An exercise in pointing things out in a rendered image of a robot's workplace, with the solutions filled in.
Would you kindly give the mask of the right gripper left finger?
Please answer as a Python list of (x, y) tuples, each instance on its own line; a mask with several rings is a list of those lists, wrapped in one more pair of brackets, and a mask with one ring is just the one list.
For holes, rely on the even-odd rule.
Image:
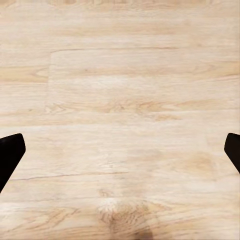
[(0, 193), (26, 152), (22, 133), (0, 138)]

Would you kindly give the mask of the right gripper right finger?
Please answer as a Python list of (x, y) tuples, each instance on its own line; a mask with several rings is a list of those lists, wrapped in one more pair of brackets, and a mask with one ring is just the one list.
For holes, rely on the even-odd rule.
[(240, 135), (228, 133), (224, 151), (240, 173)]

